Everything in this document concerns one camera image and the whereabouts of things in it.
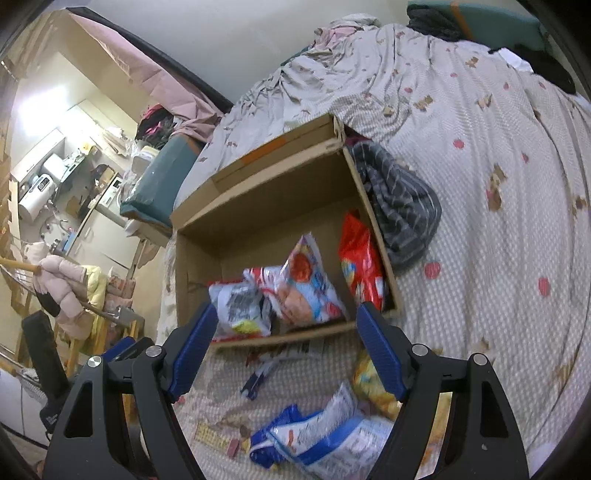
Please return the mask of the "blue white snack bag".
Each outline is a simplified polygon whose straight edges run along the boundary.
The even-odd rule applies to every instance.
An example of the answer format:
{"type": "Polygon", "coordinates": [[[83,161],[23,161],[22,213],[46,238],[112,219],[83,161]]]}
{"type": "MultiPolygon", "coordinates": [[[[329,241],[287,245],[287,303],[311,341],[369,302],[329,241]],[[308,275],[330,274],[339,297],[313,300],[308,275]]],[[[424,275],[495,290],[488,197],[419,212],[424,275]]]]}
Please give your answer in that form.
{"type": "Polygon", "coordinates": [[[394,423],[363,414],[349,382],[342,382],[327,406],[311,415],[287,406],[250,438],[249,458],[270,468],[287,461],[314,479],[366,479],[379,459],[394,423]]]}

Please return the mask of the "light blue snack bag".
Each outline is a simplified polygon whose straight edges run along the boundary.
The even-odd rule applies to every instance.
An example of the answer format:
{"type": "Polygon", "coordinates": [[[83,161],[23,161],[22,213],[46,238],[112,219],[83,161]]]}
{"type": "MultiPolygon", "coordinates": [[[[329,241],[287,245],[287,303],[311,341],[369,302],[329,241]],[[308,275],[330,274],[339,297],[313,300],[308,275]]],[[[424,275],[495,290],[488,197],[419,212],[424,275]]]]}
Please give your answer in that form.
{"type": "Polygon", "coordinates": [[[276,317],[287,329],[349,319],[345,304],[325,273],[311,233],[301,236],[283,265],[245,269],[243,278],[270,301],[276,317]]]}

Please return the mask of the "yellow chips bag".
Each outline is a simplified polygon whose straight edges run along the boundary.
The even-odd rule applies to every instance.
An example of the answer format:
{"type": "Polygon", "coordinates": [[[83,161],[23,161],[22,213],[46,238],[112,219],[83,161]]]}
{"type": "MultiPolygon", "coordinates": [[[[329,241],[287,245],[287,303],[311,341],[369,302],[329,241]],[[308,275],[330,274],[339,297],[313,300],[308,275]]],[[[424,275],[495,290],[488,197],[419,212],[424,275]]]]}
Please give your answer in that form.
{"type": "Polygon", "coordinates": [[[394,421],[398,418],[402,403],[386,391],[369,353],[362,349],[356,359],[352,379],[353,391],[367,400],[385,417],[394,421]]]}

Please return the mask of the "pink wafer snack packet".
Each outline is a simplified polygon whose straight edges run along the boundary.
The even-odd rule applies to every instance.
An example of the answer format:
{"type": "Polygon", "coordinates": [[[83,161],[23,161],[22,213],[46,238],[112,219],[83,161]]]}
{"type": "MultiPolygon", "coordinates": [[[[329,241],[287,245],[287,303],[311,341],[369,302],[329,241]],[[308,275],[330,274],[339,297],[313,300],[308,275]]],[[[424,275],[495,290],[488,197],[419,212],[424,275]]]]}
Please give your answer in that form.
{"type": "Polygon", "coordinates": [[[249,439],[230,438],[221,434],[221,432],[215,430],[211,425],[206,423],[199,422],[197,424],[194,438],[199,443],[211,447],[231,459],[238,456],[239,453],[249,453],[249,439]]]}

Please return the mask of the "white patterned bed duvet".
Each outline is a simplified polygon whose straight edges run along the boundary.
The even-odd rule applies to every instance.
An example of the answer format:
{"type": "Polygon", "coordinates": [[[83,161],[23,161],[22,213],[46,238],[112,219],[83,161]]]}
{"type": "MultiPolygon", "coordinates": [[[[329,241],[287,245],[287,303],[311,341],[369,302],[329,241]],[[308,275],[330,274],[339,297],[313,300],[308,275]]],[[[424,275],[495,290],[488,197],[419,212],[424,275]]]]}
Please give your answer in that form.
{"type": "Polygon", "coordinates": [[[590,389],[590,113],[479,45],[352,14],[256,82],[177,193],[322,114],[384,147],[435,191],[442,217],[397,280],[405,333],[485,353],[533,476],[581,430],[590,389]]]}

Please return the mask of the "pink puffer jacket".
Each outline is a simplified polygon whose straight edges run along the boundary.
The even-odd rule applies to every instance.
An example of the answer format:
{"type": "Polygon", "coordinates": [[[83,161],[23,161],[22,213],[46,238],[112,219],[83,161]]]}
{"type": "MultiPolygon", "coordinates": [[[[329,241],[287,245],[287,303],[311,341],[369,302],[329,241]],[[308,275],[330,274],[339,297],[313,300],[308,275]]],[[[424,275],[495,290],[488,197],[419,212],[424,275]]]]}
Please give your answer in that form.
{"type": "Polygon", "coordinates": [[[44,242],[29,244],[25,259],[39,268],[32,285],[41,306],[71,339],[86,340],[93,324],[93,316],[82,305],[87,300],[86,268],[50,254],[44,242]]]}

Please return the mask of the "small dark blue packet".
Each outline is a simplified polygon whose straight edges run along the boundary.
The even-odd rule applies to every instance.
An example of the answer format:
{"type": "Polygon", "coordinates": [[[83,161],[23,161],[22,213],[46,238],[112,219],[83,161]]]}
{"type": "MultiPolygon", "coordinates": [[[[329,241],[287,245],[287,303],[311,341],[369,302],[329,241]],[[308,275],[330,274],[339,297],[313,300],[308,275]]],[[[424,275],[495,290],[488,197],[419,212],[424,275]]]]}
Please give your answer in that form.
{"type": "Polygon", "coordinates": [[[249,399],[250,401],[256,400],[257,394],[259,394],[259,388],[263,385],[266,378],[270,376],[270,373],[276,369],[279,365],[279,360],[270,360],[263,362],[262,365],[256,368],[256,371],[252,373],[249,380],[245,382],[240,390],[240,395],[243,398],[249,399]]]}

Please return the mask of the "white silver snack bag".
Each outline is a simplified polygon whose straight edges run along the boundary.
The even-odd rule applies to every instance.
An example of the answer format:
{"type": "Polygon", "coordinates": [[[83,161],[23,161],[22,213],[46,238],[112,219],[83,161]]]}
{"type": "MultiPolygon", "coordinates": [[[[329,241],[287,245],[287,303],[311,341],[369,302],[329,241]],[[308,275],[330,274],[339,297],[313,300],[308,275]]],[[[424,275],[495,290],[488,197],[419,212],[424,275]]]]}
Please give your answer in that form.
{"type": "Polygon", "coordinates": [[[270,336],[270,302],[252,283],[213,283],[208,294],[218,319],[214,341],[270,336]]]}

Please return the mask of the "red snack bag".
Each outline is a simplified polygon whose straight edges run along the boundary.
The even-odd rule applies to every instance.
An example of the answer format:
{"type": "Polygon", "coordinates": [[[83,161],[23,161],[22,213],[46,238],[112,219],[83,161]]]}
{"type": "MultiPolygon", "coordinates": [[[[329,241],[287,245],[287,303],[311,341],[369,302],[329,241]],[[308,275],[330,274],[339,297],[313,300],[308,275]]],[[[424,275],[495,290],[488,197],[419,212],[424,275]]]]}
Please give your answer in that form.
{"type": "Polygon", "coordinates": [[[358,211],[346,213],[339,240],[342,275],[356,305],[373,303],[377,310],[385,306],[385,278],[379,251],[370,228],[358,211]]]}

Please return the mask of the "grey striped garment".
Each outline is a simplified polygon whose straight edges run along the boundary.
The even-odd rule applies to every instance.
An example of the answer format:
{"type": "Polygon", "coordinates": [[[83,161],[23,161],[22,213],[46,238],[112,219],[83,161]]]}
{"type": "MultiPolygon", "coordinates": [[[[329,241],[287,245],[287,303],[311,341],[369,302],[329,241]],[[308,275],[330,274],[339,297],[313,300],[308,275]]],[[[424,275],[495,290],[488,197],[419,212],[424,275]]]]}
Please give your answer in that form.
{"type": "Polygon", "coordinates": [[[359,140],[348,146],[377,219],[395,273],[421,260],[442,217],[440,200],[430,185],[394,159],[381,145],[359,140]]]}

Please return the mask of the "teal cushion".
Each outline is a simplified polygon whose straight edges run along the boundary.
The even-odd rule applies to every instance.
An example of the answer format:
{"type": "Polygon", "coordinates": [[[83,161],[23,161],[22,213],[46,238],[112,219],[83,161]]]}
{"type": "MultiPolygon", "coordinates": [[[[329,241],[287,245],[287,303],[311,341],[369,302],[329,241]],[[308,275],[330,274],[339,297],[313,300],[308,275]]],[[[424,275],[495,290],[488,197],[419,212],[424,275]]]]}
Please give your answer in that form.
{"type": "Polygon", "coordinates": [[[176,195],[204,143],[184,134],[173,135],[121,201],[120,215],[167,230],[176,195]]]}

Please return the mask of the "open cardboard box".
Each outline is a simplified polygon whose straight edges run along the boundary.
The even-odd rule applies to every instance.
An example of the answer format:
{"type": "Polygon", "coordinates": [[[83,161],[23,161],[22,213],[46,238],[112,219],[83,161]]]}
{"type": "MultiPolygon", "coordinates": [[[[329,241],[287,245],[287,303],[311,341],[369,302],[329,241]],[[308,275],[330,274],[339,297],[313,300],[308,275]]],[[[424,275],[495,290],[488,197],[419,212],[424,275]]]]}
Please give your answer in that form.
{"type": "Polygon", "coordinates": [[[348,315],[294,330],[274,323],[269,337],[222,340],[217,347],[276,345],[352,331],[356,301],[338,254],[349,211],[360,213],[380,252],[386,317],[402,313],[402,295],[376,214],[346,148],[346,127],[325,114],[223,168],[172,213],[178,323],[188,323],[208,301],[209,284],[238,280],[249,267],[283,264],[297,240],[311,233],[348,315]]]}

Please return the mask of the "pink curtain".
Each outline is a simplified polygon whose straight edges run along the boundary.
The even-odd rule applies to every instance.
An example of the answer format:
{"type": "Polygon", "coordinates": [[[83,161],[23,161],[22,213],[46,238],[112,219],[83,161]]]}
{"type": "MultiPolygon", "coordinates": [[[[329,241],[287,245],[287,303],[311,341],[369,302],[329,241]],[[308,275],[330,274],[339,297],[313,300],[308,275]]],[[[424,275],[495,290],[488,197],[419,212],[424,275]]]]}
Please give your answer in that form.
{"type": "Polygon", "coordinates": [[[204,92],[190,81],[170,73],[115,30],[74,13],[71,16],[135,87],[180,120],[175,134],[184,134],[202,143],[211,141],[223,114],[204,92]]]}

